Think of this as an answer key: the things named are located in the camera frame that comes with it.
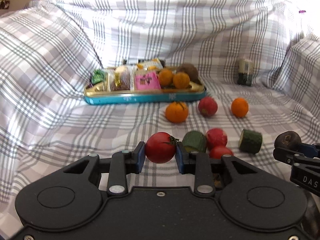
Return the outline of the dark purple passion fruit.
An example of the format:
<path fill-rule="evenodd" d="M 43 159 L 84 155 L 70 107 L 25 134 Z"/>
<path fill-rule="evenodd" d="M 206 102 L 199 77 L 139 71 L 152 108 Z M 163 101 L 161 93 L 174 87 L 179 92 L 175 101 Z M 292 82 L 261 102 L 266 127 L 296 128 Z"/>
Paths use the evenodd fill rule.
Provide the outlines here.
<path fill-rule="evenodd" d="M 274 147 L 281 147 L 291 150 L 301 143 L 302 140 L 298 133 L 295 131 L 286 131 L 276 137 L 274 141 Z"/>

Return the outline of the cucumber piece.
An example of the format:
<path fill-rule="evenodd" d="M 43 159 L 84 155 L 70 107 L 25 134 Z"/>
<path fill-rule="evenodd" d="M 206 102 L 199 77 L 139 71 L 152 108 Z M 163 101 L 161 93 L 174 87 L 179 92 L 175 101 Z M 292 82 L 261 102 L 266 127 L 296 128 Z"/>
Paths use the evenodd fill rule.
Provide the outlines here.
<path fill-rule="evenodd" d="M 243 129 L 239 139 L 239 150 L 242 152 L 257 154 L 262 146 L 263 136 L 260 132 Z"/>
<path fill-rule="evenodd" d="M 186 151 L 206 152 L 207 138 L 199 131 L 190 131 L 185 134 L 182 144 Z"/>

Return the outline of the red tomato with stem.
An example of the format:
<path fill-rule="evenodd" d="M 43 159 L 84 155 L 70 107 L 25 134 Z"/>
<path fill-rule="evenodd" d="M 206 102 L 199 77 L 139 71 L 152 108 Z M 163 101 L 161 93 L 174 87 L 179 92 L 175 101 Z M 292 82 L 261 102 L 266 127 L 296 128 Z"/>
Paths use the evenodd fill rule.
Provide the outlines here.
<path fill-rule="evenodd" d="M 176 154 L 177 142 L 178 139 L 172 135 L 166 132 L 157 132 L 147 140 L 145 155 L 153 163 L 167 163 Z"/>

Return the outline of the orange tangerine with stem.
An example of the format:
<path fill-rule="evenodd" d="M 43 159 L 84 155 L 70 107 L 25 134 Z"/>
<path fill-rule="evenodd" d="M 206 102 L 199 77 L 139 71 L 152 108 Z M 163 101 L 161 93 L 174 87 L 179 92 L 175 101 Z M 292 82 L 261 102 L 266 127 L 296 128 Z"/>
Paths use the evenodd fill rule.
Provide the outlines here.
<path fill-rule="evenodd" d="M 165 117 L 169 122 L 180 124 L 189 115 L 188 106 L 183 102 L 172 102 L 165 109 Z"/>

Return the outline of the red radish near tray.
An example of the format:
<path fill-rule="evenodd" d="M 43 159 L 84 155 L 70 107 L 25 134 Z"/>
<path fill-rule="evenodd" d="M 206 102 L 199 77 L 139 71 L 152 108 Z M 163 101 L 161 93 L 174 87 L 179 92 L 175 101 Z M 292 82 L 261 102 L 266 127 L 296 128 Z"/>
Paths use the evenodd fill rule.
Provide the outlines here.
<path fill-rule="evenodd" d="M 218 105 L 210 96 L 205 96 L 199 101 L 198 110 L 204 117 L 214 116 L 217 112 Z"/>

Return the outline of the orange tangerine on right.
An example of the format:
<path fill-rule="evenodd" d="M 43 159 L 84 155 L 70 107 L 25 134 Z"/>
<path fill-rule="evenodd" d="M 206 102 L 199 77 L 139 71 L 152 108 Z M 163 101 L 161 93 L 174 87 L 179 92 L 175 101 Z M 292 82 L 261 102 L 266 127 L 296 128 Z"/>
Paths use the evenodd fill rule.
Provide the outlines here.
<path fill-rule="evenodd" d="M 231 112 L 237 118 L 243 118 L 249 111 L 248 102 L 244 98 L 236 98 L 231 104 Z"/>

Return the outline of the teal and gold tin tray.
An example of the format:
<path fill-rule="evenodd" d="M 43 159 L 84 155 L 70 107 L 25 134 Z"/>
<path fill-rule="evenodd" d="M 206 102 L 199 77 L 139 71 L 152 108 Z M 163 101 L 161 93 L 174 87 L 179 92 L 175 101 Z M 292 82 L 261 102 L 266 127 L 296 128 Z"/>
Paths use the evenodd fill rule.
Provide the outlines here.
<path fill-rule="evenodd" d="M 131 72 L 131 89 L 122 91 L 110 91 L 109 74 L 106 82 L 84 88 L 84 99 L 90 105 L 124 104 L 124 103 L 145 103 L 145 102 L 173 102 L 173 101 L 196 101 L 206 95 L 206 88 L 199 80 L 198 83 L 189 83 L 186 89 L 177 89 L 174 85 L 161 87 L 155 90 L 137 90 L 135 84 L 135 72 L 139 69 L 135 65 L 127 66 Z M 116 67 L 105 68 L 107 73 Z"/>

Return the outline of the brown snack in clear wrapper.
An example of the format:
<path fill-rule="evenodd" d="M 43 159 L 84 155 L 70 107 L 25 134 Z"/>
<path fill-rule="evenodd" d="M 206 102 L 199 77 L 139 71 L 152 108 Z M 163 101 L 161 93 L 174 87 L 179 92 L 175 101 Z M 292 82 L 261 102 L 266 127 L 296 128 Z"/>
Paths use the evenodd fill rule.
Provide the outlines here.
<path fill-rule="evenodd" d="M 108 72 L 110 91 L 131 89 L 131 72 L 127 66 L 119 66 Z"/>

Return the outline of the pink snack packet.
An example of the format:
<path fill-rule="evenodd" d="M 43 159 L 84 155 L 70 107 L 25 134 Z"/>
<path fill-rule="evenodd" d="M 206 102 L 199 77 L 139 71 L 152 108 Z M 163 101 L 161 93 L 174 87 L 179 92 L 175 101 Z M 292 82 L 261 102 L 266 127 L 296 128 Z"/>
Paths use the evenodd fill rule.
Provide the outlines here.
<path fill-rule="evenodd" d="M 161 89 L 157 73 L 155 71 L 139 70 L 135 72 L 135 84 L 137 90 Z"/>

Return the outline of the tangerine in tray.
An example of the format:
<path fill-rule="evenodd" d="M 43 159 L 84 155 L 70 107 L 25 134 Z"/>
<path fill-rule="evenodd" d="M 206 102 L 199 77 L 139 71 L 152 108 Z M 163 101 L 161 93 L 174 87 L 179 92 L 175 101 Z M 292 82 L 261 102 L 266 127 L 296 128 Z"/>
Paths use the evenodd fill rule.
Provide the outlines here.
<path fill-rule="evenodd" d="M 187 73 L 178 72 L 173 76 L 173 84 L 177 89 L 186 89 L 190 83 L 190 77 Z"/>
<path fill-rule="evenodd" d="M 159 72 L 158 80 L 161 87 L 167 87 L 172 84 L 174 74 L 171 70 L 165 68 Z"/>

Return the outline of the brown kiwi in tray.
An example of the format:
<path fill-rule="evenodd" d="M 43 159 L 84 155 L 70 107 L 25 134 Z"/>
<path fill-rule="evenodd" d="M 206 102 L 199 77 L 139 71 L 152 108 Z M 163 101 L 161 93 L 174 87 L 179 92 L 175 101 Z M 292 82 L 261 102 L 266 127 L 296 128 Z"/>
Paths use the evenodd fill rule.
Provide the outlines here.
<path fill-rule="evenodd" d="M 194 83 L 198 83 L 199 81 L 199 72 L 197 70 L 197 68 L 191 64 L 191 63 L 183 63 L 181 64 L 176 72 L 184 72 L 186 74 L 188 74 L 191 82 L 194 82 Z"/>

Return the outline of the green wrapped candy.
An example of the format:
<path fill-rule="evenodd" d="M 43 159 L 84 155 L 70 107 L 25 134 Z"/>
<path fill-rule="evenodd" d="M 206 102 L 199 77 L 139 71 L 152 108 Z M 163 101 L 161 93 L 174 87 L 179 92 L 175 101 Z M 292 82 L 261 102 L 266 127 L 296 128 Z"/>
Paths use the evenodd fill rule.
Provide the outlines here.
<path fill-rule="evenodd" d="M 96 85 L 101 82 L 107 81 L 108 73 L 104 69 L 96 69 L 91 74 L 90 82 L 92 85 Z"/>

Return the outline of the left tangerine in tray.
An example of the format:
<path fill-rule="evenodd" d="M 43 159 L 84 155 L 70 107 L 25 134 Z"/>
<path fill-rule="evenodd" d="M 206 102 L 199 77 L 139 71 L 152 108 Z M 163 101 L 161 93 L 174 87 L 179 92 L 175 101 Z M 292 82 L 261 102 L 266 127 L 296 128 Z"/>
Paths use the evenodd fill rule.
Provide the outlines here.
<path fill-rule="evenodd" d="M 161 87 L 167 87 L 172 84 L 174 74 L 171 70 L 165 68 L 159 72 L 158 80 Z"/>

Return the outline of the grey plaid sofa cover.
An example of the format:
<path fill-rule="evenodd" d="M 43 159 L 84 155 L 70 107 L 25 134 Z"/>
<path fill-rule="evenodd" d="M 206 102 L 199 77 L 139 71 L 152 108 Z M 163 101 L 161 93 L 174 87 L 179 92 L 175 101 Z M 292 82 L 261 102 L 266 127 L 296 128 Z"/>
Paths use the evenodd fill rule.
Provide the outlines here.
<path fill-rule="evenodd" d="M 89 154 L 109 157 L 156 132 L 176 138 L 222 128 L 237 157 L 282 179 L 273 142 L 292 130 L 319 142 L 319 24 L 316 13 L 280 0 L 41 0 L 1 18 L 1 236 L 21 228 L 17 194 Z M 207 119 L 188 105 L 185 122 L 165 103 L 92 106 L 83 90 L 93 70 L 123 59 L 192 63 L 218 103 Z M 251 86 L 238 61 L 253 61 Z M 249 111 L 231 112 L 236 98 Z M 260 132 L 257 154 L 239 150 L 243 129 Z"/>

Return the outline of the yellow white snack packet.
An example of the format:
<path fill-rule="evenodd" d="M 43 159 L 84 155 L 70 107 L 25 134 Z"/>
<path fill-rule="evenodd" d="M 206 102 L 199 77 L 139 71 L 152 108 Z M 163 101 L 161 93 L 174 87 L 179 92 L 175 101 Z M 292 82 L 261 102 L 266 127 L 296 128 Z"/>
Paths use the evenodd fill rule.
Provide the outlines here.
<path fill-rule="evenodd" d="M 146 61 L 140 61 L 136 64 L 138 69 L 143 70 L 161 70 L 163 69 L 163 66 L 161 64 L 161 61 L 158 58 L 146 60 Z"/>

